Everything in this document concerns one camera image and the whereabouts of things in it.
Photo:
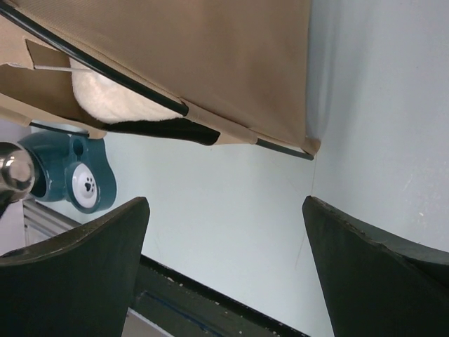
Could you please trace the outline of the cream fluffy cushion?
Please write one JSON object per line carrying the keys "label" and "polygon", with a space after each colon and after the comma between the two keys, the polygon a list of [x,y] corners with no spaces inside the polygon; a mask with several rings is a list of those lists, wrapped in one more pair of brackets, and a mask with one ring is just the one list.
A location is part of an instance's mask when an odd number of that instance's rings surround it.
{"label": "cream fluffy cushion", "polygon": [[70,59],[72,87],[78,104],[89,115],[107,124],[125,121],[178,119],[174,112]]}

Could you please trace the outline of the beige fabric pet tent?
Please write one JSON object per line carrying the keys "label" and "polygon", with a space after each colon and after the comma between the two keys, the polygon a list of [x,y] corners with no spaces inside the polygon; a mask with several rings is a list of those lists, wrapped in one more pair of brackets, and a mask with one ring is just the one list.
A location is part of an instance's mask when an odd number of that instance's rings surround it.
{"label": "beige fabric pet tent", "polygon": [[[307,134],[310,1],[5,1],[27,18],[220,133],[212,145],[251,144],[313,159]],[[76,101],[68,55],[1,16],[1,117],[61,124],[101,139],[112,124]]]}

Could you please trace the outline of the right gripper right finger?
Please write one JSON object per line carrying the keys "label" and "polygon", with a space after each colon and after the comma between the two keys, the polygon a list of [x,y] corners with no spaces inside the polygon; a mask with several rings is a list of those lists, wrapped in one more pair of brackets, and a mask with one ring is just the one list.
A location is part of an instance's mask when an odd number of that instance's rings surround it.
{"label": "right gripper right finger", "polygon": [[448,253],[316,197],[302,213],[335,336],[448,335]]}

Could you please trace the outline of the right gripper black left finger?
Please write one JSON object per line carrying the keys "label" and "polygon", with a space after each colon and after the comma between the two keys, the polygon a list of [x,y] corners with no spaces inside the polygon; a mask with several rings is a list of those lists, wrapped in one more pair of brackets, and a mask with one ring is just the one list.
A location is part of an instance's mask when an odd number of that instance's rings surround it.
{"label": "right gripper black left finger", "polygon": [[146,198],[1,256],[2,336],[120,336],[149,222]]}

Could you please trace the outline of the steel pet bowl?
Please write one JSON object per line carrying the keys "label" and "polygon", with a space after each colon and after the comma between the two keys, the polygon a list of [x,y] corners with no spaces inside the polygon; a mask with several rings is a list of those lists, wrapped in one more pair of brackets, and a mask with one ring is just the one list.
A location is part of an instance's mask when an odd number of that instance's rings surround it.
{"label": "steel pet bowl", "polygon": [[18,143],[1,141],[1,203],[13,203],[26,197],[35,180],[29,152]]}

